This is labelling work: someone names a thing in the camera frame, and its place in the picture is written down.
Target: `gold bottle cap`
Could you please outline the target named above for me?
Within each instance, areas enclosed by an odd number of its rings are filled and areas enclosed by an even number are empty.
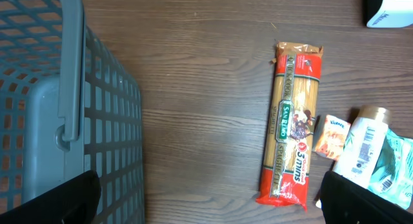
[[[358,116],[389,124],[392,113],[385,108],[375,107],[372,105],[363,105]]]

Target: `green label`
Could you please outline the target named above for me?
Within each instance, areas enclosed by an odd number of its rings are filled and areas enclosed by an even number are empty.
[[[283,103],[281,106],[280,112],[280,121],[279,121],[279,140],[286,140],[288,137],[288,121],[290,120],[290,111],[291,105],[288,103]]]

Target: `laundry basket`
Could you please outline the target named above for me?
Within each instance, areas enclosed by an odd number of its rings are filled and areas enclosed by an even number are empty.
[[[81,0],[0,0],[0,213],[87,170],[94,223],[144,223],[137,83]]]

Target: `dry spaghetti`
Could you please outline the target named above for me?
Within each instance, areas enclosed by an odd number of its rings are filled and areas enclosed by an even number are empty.
[[[277,44],[260,204],[307,209],[308,172],[323,47]]]

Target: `wood grain surface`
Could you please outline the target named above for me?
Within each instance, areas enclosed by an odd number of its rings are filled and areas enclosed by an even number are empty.
[[[393,111],[413,137],[413,28],[369,29],[362,0],[84,0],[143,96],[147,223],[324,223],[332,161],[312,155],[308,212],[258,205],[276,41],[323,45],[317,114]]]

